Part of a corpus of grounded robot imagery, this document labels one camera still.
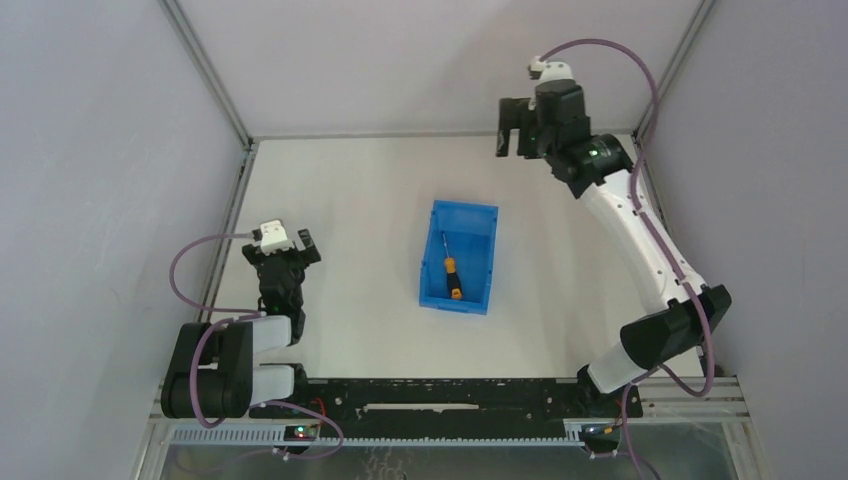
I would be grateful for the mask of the orange black handled screwdriver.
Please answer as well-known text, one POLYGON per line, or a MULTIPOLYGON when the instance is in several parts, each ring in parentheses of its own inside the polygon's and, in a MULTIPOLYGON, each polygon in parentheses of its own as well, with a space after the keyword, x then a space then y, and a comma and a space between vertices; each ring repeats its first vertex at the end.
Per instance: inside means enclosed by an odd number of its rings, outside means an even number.
POLYGON ((461 280, 457 271, 456 261, 450 254, 447 236, 444 232, 441 233, 443 248, 445 252, 444 268, 446 272, 446 285, 448 294, 452 300, 461 300, 463 298, 463 290, 461 280))

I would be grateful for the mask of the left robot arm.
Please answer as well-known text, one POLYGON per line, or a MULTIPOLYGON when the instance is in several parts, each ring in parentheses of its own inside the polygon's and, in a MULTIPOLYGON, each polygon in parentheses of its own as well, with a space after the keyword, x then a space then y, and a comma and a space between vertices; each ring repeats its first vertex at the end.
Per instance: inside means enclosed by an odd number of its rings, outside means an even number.
POLYGON ((321 255, 310 232, 292 238, 271 221, 244 235, 242 254, 255 269, 253 308, 221 308, 224 319, 181 326, 160 393, 165 417, 194 418, 206 428, 249 408, 292 397, 305 379, 299 364, 264 364, 256 355, 296 345, 306 325, 302 285, 321 255))

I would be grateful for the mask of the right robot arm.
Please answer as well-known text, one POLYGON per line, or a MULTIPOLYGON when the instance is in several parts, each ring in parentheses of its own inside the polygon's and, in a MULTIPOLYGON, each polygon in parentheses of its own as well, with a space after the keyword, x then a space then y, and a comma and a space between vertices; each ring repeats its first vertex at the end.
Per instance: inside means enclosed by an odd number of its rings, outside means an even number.
POLYGON ((533 96, 498 103, 496 154, 546 161, 611 235, 646 314, 619 330, 618 342, 581 368, 590 396, 609 395, 697 346, 706 347, 731 305, 723 285, 709 286, 657 224, 636 167, 611 134, 592 133, 584 92, 573 80, 538 85, 533 96))

